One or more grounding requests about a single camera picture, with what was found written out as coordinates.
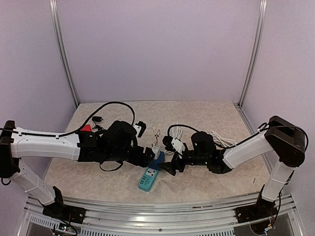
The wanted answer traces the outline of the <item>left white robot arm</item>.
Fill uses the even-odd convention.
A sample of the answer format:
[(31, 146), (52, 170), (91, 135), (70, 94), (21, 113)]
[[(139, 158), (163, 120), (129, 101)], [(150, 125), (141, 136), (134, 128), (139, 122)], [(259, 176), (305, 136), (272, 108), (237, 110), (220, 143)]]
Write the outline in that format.
[(59, 219), (69, 214), (56, 187), (47, 185), (22, 161), (23, 157), (61, 158), (77, 162), (128, 162), (148, 167), (155, 154), (138, 145), (146, 125), (115, 121), (108, 129), (93, 132), (85, 125), (70, 133), (32, 133), (9, 120), (0, 135), (0, 176), (20, 185)]

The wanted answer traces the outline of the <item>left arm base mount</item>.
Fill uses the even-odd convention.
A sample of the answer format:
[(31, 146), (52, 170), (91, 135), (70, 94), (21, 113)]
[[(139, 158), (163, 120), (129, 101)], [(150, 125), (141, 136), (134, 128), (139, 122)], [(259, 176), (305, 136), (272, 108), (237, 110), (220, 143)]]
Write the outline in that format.
[(83, 224), (86, 210), (82, 207), (66, 205), (63, 202), (61, 191), (53, 186), (55, 193), (54, 201), (43, 206), (43, 214), (68, 223)]

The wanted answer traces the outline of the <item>blue cube socket adapter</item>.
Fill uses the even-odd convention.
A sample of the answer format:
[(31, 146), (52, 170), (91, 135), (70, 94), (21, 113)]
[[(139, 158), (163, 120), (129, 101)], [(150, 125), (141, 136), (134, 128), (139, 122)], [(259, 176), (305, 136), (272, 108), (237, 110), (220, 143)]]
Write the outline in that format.
[(160, 167), (158, 165), (164, 162), (165, 162), (165, 154), (163, 151), (161, 151), (159, 154), (159, 157), (157, 159), (153, 159), (148, 165), (148, 167), (151, 169), (160, 171)]

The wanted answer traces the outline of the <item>red cube socket adapter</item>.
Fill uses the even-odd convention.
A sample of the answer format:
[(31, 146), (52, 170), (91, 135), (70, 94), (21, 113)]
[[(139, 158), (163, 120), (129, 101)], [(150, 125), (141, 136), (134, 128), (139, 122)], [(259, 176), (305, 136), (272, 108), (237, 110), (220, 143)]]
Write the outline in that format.
[(90, 124), (85, 125), (81, 131), (85, 131), (85, 132), (92, 132), (92, 128)]

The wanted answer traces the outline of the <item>black charger plug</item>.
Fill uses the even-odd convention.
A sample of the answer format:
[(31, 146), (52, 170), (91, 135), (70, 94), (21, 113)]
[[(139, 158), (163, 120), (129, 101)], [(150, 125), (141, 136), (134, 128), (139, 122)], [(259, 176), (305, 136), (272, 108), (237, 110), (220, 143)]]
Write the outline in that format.
[(93, 122), (102, 122), (103, 118), (101, 116), (93, 116), (92, 121)]

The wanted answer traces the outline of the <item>teal power strip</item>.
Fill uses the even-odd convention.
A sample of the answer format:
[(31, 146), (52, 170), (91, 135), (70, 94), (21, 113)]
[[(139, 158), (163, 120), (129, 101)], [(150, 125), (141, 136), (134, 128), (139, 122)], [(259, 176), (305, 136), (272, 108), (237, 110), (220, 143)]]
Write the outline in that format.
[(159, 173), (160, 173), (160, 170), (156, 170), (156, 169), (152, 169), (148, 167), (145, 170), (143, 176), (141, 177), (138, 183), (138, 189), (145, 192), (150, 192)]

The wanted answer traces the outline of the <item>small white charger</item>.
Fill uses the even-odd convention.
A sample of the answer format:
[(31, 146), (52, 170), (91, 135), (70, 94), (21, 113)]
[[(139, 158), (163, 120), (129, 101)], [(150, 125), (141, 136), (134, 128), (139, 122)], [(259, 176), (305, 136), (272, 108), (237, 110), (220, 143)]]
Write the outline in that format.
[(154, 153), (154, 160), (157, 160), (160, 156), (160, 145), (153, 144), (152, 152)]

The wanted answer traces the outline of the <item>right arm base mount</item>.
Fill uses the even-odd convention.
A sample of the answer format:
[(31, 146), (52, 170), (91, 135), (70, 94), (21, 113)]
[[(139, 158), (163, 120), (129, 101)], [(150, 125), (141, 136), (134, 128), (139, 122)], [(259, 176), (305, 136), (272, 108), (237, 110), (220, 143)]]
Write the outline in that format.
[(237, 207), (235, 209), (238, 223), (250, 222), (270, 216), (277, 216), (279, 214), (279, 211), (276, 208), (275, 201), (270, 202), (262, 198), (263, 189), (264, 186), (262, 187), (254, 204)]

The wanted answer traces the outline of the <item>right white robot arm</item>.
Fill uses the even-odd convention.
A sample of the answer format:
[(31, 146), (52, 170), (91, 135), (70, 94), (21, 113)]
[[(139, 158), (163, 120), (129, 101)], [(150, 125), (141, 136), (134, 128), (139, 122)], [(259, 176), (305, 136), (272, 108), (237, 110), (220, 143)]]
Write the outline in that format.
[(270, 202), (276, 200), (295, 169), (305, 161), (309, 137), (302, 128), (273, 116), (256, 133), (229, 147), (220, 147), (211, 134), (198, 130), (191, 136), (192, 150), (170, 135), (162, 142), (174, 154), (170, 162), (161, 163), (159, 167), (173, 176), (183, 172), (186, 165), (206, 166), (214, 174), (225, 174), (257, 156), (275, 152), (278, 161), (260, 191), (260, 201), (252, 206), (253, 216), (262, 218), (271, 210)]

